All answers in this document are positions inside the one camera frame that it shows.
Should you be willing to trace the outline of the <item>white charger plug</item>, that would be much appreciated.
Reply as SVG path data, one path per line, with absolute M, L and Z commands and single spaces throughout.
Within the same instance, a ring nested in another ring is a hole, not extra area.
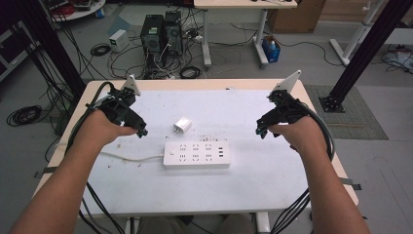
M 192 127 L 192 121 L 182 116 L 174 124 L 173 129 L 178 133 L 185 134 Z

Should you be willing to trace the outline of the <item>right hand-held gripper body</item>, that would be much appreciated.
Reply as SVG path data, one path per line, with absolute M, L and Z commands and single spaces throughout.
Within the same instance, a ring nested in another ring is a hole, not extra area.
M 309 114 L 302 102 L 290 94 L 300 75 L 300 70 L 295 71 L 280 81 L 268 95 L 269 102 L 275 105 L 261 117 L 268 126 L 278 123 L 292 124 Z

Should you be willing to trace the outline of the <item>round white table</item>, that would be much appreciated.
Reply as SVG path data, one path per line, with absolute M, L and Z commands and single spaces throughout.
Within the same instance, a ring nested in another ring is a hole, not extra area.
M 106 0 L 41 0 L 53 21 L 76 20 L 100 11 Z

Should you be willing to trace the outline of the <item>grey floor mat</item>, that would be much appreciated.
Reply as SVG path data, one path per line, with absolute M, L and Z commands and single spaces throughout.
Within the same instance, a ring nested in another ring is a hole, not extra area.
M 331 86 L 305 85 L 305 90 L 335 138 L 389 139 L 356 87 L 351 88 L 337 112 L 326 112 L 321 107 L 320 99 L 329 94 Z

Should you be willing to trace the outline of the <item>person's left hand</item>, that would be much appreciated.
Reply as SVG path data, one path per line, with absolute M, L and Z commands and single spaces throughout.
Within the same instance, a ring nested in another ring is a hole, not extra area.
M 93 154 L 117 137 L 131 136 L 137 133 L 132 127 L 122 127 L 111 123 L 104 113 L 95 110 L 90 114 L 74 138 L 72 148 Z

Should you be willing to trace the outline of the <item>blue box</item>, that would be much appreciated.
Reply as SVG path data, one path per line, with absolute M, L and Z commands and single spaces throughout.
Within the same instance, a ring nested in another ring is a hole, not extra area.
M 281 47 L 274 36 L 265 36 L 262 41 L 262 48 L 268 62 L 277 62 L 279 60 Z

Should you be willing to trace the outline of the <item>black computer tower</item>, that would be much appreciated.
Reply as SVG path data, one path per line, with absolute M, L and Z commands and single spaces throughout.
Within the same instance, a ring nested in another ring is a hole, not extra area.
M 182 49 L 181 12 L 167 11 L 164 18 L 168 38 L 169 53 L 179 56 Z
M 140 32 L 140 39 L 147 66 L 155 68 L 165 57 L 168 41 L 164 17 L 162 15 L 147 15 Z

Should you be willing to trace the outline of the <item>white table mat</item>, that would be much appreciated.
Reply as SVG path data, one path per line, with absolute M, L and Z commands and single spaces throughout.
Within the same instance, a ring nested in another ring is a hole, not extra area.
M 306 189 L 300 158 L 280 136 L 262 139 L 256 121 L 273 108 L 259 90 L 145 91 L 133 105 L 148 134 L 121 136 L 98 156 L 89 183 L 114 215 L 235 213 L 279 210 Z M 186 117 L 192 127 L 178 133 Z M 167 169 L 170 141 L 227 141 L 231 164 Z

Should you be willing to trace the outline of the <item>white table leg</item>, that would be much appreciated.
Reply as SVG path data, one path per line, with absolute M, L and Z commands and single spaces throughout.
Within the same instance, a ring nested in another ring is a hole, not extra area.
M 139 230 L 140 218 L 139 217 L 128 217 L 125 227 L 126 234 L 137 234 Z
M 258 234 L 270 234 L 271 227 L 269 222 L 269 216 L 267 212 L 259 212 L 255 214 L 256 228 Z

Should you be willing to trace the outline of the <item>cardboard box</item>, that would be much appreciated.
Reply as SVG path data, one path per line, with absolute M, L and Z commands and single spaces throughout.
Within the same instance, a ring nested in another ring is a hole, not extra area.
M 269 12 L 267 24 L 274 33 L 313 33 L 326 0 L 296 0 L 294 9 Z

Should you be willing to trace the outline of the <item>person's right hand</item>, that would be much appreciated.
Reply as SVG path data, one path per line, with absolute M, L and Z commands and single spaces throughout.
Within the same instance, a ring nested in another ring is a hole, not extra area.
M 319 125 L 310 117 L 303 117 L 290 125 L 270 126 L 269 131 L 282 135 L 290 146 L 301 155 L 326 152 L 327 145 Z

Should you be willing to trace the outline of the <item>white metal stand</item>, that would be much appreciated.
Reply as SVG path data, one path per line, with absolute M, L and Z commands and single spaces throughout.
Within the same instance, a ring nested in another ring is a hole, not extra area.
M 362 8 L 367 12 L 365 18 L 360 22 L 356 33 L 353 35 L 350 43 L 345 49 L 342 49 L 339 43 L 335 39 L 330 39 L 329 43 L 335 51 L 338 58 L 342 63 L 347 66 L 350 63 L 350 55 L 354 51 L 356 45 L 361 42 L 363 35 L 366 33 L 367 29 L 370 27 L 374 16 L 379 11 L 381 5 L 384 3 L 384 0 L 376 0 L 374 3 L 368 1 L 367 4 Z

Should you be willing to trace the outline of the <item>black metal frame post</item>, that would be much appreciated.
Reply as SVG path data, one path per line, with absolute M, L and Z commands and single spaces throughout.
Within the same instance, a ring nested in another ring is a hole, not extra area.
M 346 95 L 412 6 L 413 0 L 389 0 L 331 92 L 319 97 L 324 112 L 344 111 Z
M 9 0 L 17 9 L 18 15 L 34 37 L 44 47 L 54 63 L 71 94 L 79 99 L 86 89 L 75 65 L 63 48 L 56 32 L 53 30 L 48 16 L 39 0 Z

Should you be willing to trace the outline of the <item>white power strip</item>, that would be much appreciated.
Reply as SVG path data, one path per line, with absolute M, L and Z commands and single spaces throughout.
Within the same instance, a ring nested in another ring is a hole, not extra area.
M 216 169 L 231 164 L 227 141 L 170 141 L 165 144 L 167 169 Z

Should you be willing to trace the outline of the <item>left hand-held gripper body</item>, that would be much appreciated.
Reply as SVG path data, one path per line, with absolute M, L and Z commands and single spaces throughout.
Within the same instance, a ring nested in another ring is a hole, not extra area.
M 140 95 L 141 91 L 133 75 L 127 78 L 120 89 L 117 89 L 111 82 L 104 82 L 99 87 L 96 97 L 88 104 L 88 109 L 101 110 L 107 119 L 116 125 L 144 130 L 146 123 L 131 109 L 136 96 Z

